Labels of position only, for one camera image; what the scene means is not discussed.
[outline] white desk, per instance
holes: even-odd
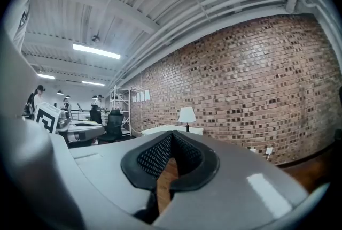
[[[142,136],[150,135],[155,132],[159,131],[168,131],[168,130],[180,130],[180,131],[186,131],[186,126],[179,126],[179,125],[162,125],[155,128],[143,130],[141,132]],[[203,128],[197,128],[197,127],[189,127],[189,130],[191,133],[203,135]]]

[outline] brick wall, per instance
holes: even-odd
[[[141,131],[180,125],[192,106],[204,134],[256,148],[275,164],[332,142],[341,123],[341,75],[334,51],[312,15],[272,16],[217,31],[173,52],[125,87],[150,90],[131,103]]]

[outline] wall outlet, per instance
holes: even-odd
[[[266,154],[272,154],[273,147],[266,148]]]

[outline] fluorescent light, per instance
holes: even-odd
[[[55,79],[54,76],[49,76],[49,75],[44,75],[44,74],[38,74],[38,73],[37,73],[37,75],[38,75],[40,78],[47,78],[47,79],[52,79],[52,80]]]
[[[96,83],[96,82],[85,82],[85,81],[82,81],[83,83],[87,83],[89,85],[95,85],[95,86],[102,86],[104,87],[105,85],[103,83]]]
[[[111,52],[96,49],[96,48],[85,47],[85,46],[79,45],[79,44],[73,44],[73,48],[74,48],[74,50],[80,50],[80,51],[84,51],[84,52],[94,53],[94,54],[98,54],[98,55],[102,55],[102,56],[111,57],[114,59],[120,59],[120,57],[121,57],[120,55],[115,54],[115,53],[111,53]]]

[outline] white shelf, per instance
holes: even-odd
[[[130,135],[130,131],[125,129],[125,128],[122,128],[121,131],[122,131],[122,136],[129,136]]]
[[[122,122],[122,126],[127,129],[122,128],[123,136],[131,135],[130,127],[130,92],[131,88],[120,88],[116,85],[110,90],[110,110],[118,109],[120,113],[125,115],[125,119]]]
[[[116,102],[129,102],[128,99],[116,99],[115,101],[116,101]]]

